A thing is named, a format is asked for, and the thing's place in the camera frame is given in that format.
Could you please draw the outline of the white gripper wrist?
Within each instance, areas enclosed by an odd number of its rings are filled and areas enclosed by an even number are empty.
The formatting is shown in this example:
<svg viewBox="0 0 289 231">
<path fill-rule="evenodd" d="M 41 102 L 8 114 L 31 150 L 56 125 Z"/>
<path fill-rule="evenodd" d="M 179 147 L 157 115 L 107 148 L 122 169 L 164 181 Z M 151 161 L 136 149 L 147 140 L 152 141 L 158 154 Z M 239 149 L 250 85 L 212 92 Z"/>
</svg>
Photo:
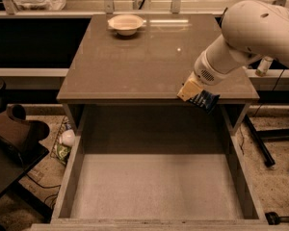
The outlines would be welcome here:
<svg viewBox="0 0 289 231">
<path fill-rule="evenodd" d="M 224 80 L 227 73 L 224 71 L 226 63 L 223 57 L 224 54 L 203 51 L 194 64 L 194 72 L 185 81 L 177 96 L 188 101 L 203 91 L 202 83 L 214 86 Z"/>
</svg>

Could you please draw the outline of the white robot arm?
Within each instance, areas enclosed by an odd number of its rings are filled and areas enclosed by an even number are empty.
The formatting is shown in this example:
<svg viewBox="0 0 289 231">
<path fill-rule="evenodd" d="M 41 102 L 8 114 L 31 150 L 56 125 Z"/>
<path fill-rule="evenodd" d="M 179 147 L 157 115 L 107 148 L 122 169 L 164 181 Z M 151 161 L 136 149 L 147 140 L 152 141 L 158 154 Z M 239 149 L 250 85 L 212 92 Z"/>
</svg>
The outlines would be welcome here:
<svg viewBox="0 0 289 231">
<path fill-rule="evenodd" d="M 263 57 L 289 68 L 289 9 L 256 0 L 238 2 L 224 11 L 221 34 L 199 55 L 177 96 L 198 105 L 215 101 L 207 85 L 217 85 Z"/>
</svg>

